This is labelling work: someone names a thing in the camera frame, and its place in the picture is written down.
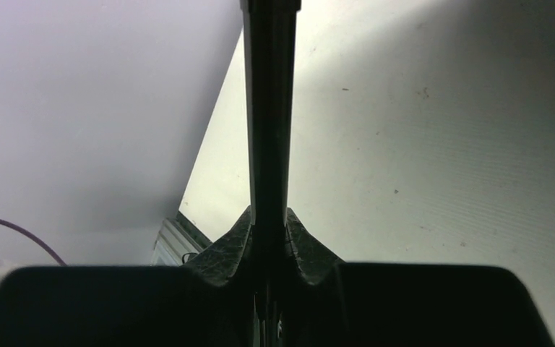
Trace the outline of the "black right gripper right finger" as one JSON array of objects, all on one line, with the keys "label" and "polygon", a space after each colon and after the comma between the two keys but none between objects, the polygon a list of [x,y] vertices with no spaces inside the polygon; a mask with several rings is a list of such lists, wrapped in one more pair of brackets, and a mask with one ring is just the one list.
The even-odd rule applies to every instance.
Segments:
[{"label": "black right gripper right finger", "polygon": [[285,346],[552,346],[527,288],[493,266],[343,262],[288,212]]}]

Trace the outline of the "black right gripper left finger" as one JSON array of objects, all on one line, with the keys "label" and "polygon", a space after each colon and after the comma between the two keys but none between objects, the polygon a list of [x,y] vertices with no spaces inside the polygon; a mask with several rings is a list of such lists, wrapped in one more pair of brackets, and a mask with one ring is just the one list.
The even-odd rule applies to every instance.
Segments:
[{"label": "black right gripper left finger", "polygon": [[22,267],[0,283],[0,346],[251,346],[245,210],[182,266]]}]

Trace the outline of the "pink folding umbrella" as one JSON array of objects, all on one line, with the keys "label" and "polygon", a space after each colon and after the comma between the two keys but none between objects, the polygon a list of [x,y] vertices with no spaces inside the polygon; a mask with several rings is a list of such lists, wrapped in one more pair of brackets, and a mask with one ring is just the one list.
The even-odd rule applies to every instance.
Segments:
[{"label": "pink folding umbrella", "polygon": [[300,1],[242,1],[251,253],[261,346],[278,346],[285,257],[296,18]]}]

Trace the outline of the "aluminium table frame rail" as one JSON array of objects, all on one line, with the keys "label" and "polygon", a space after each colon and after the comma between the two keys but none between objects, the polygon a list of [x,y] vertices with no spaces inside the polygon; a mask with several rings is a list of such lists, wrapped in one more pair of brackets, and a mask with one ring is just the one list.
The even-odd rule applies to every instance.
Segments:
[{"label": "aluminium table frame rail", "polygon": [[182,266],[212,242],[181,212],[165,218],[154,243],[150,264]]}]

